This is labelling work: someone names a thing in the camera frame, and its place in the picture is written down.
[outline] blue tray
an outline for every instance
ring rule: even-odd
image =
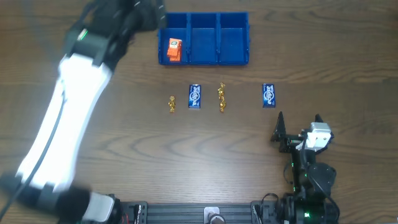
[[[161,65],[245,65],[250,38],[247,12],[169,12],[159,30]],[[181,62],[167,57],[169,39],[182,40]]]

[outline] wooden tabletop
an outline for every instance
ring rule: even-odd
[[[52,96],[66,30],[87,1],[0,1],[0,172],[29,151]],[[121,200],[250,202],[292,192],[269,141],[283,111],[298,134],[320,113],[335,134],[317,156],[337,170],[340,223],[398,216],[398,1],[169,0],[168,11],[247,11],[244,67],[164,67],[156,32],[135,36],[99,99],[76,180]],[[221,114],[217,88],[226,84]],[[187,108],[188,85],[203,88]],[[275,109],[261,85],[274,83]],[[176,111],[169,113],[169,96]],[[0,206],[5,202],[0,199]],[[16,203],[4,223],[55,223]]]

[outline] green led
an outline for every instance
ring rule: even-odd
[[[85,36],[87,35],[88,30],[86,30],[86,32],[83,34],[83,36],[80,38],[80,40],[83,40],[85,38]]]

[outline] gold candy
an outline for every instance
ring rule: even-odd
[[[174,109],[175,109],[175,97],[174,96],[170,96],[169,106],[170,106],[170,113],[174,113]]]
[[[221,87],[218,89],[218,99],[221,100],[221,102],[220,102],[220,111],[223,113],[224,112],[224,108],[226,106],[225,99],[224,99],[224,87],[225,87],[225,84],[221,82],[220,85],[221,85]]]
[[[226,106],[224,96],[221,96],[220,111],[224,113],[224,108]]]

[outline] blue wrapper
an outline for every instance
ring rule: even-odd
[[[262,84],[262,107],[275,107],[275,88],[274,84]]]
[[[201,86],[198,84],[189,85],[188,108],[200,108]]]

